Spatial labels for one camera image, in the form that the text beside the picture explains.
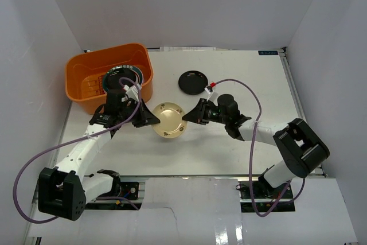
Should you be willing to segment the small yellow floral plate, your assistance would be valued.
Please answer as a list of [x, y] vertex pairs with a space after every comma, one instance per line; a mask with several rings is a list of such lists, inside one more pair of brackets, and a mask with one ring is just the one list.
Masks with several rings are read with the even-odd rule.
[[162, 138], [177, 138], [182, 135], [187, 128], [187, 121], [182, 119], [185, 112], [176, 103], [163, 102], [153, 109], [153, 114], [160, 122], [152, 125], [152, 128], [155, 133]]

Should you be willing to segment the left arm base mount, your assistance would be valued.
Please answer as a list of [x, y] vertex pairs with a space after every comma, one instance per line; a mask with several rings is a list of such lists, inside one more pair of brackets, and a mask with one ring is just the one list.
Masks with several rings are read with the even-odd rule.
[[139, 182], [123, 182], [120, 174], [113, 170], [102, 169], [96, 174], [86, 176], [83, 189], [86, 204], [112, 200], [116, 206], [139, 210], [139, 207], [132, 202], [138, 199]]

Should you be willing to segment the black plate front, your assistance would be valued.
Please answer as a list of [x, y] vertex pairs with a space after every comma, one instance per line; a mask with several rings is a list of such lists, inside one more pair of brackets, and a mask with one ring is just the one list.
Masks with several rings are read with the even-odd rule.
[[124, 85], [131, 86], [127, 80], [122, 80], [123, 85], [120, 84], [120, 78], [125, 77], [137, 83], [138, 75], [129, 68], [119, 67], [110, 69], [103, 78], [103, 89], [105, 93], [109, 90], [121, 90]]

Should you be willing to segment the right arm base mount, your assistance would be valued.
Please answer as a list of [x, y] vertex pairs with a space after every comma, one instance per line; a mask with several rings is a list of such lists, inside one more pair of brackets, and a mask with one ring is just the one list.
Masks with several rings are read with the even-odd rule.
[[[285, 186], [286, 184], [282, 184], [273, 191], [268, 191], [263, 189], [257, 181], [254, 181], [253, 194], [258, 211], [261, 213], [267, 212], [274, 205]], [[254, 213], [249, 191], [249, 181], [240, 181], [235, 188], [240, 194], [241, 212]], [[293, 198], [294, 194], [289, 186], [273, 212], [295, 212], [294, 203], [289, 203]]]

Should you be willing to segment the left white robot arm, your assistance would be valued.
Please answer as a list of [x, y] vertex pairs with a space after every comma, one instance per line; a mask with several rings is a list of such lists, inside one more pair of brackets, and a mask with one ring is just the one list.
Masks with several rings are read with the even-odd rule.
[[119, 173], [98, 170], [87, 175], [89, 165], [125, 123], [136, 128], [156, 125], [160, 120], [134, 92], [111, 90], [89, 121], [81, 141], [53, 168], [38, 178], [38, 210], [77, 220], [91, 201], [114, 200], [122, 194]]

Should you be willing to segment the white green rimmed plate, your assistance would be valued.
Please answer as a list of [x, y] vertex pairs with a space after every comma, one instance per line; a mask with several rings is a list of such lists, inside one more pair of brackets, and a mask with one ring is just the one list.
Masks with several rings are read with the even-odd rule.
[[139, 84], [139, 85], [142, 85], [143, 82], [144, 82], [144, 77], [143, 77], [143, 73], [142, 71], [136, 67], [136, 66], [133, 66], [133, 65], [118, 65], [118, 66], [115, 66], [113, 68], [119, 68], [119, 67], [124, 67], [124, 68], [129, 68], [129, 69], [132, 69], [137, 75], [138, 75], [138, 81], [136, 84]]

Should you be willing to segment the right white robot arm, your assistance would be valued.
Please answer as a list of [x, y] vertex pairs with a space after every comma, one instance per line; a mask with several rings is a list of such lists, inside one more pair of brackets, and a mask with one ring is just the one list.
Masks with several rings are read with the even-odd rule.
[[274, 125], [255, 122], [240, 113], [230, 94], [220, 95], [217, 104], [201, 98], [182, 119], [199, 125], [220, 123], [233, 139], [254, 139], [277, 147], [283, 160], [266, 169], [258, 178], [260, 194], [268, 199], [278, 194], [285, 182], [295, 177], [306, 178], [330, 156], [329, 148], [303, 119], [295, 118], [289, 123]]

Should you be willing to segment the black plate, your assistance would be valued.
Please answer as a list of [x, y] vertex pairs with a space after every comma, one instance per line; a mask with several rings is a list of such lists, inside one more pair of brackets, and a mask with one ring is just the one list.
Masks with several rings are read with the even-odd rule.
[[208, 86], [208, 78], [200, 71], [186, 71], [179, 77], [178, 86], [187, 95], [199, 95]]
[[122, 80], [123, 85], [120, 84], [120, 78], [125, 77], [137, 83], [138, 75], [129, 68], [119, 67], [110, 69], [103, 78], [103, 89], [105, 93], [109, 90], [121, 90], [124, 85], [131, 86], [127, 80]]

